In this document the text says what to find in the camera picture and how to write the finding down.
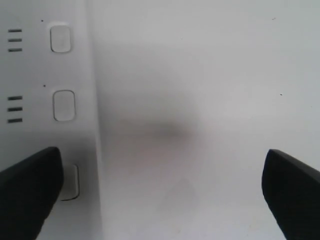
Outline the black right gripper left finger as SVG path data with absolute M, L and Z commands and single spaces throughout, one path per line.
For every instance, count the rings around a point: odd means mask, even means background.
M 45 148 L 0 173 L 0 238 L 35 240 L 63 186 L 57 147 Z

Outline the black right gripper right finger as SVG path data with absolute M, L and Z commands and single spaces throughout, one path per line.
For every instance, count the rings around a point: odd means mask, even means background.
M 266 155 L 263 197 L 287 240 L 320 238 L 320 172 L 278 149 Z

